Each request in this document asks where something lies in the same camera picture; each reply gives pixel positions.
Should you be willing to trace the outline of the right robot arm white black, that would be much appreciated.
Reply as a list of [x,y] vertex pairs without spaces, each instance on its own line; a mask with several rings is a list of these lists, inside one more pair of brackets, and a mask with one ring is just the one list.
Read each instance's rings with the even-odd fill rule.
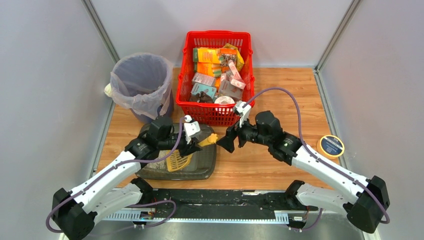
[[274,159],[308,172],[332,188],[319,189],[295,180],[287,191],[302,205],[345,215],[353,226],[369,234],[379,224],[390,222],[387,214],[390,199],[382,178],[376,175],[367,178],[335,164],[299,137],[283,131],[280,121],[270,111],[258,113],[254,124],[241,118],[227,128],[217,145],[232,153],[235,139],[239,148],[247,142],[266,146]]

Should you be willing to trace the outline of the grey litter box tray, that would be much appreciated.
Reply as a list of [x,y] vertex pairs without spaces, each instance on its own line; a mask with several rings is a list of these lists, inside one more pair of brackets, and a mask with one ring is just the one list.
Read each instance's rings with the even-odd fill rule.
[[212,138],[215,133],[212,127],[201,124],[201,134],[197,137],[202,150],[188,156],[180,156],[176,150],[168,158],[154,163],[149,163],[135,173],[137,177],[148,180],[205,180],[214,172],[217,160],[217,146],[208,143],[207,138]]

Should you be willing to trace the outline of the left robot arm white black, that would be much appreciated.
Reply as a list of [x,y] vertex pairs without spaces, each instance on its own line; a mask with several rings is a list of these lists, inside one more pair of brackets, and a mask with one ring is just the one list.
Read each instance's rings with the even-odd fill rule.
[[170,117],[159,116],[99,173],[70,191],[60,188],[54,193],[47,229],[82,240],[101,220],[125,207],[155,205],[152,187],[140,177],[120,190],[114,188],[147,164],[165,160],[158,157],[161,151],[178,151],[181,156],[201,151],[196,139],[200,133],[199,123],[189,115],[180,118],[177,133]]

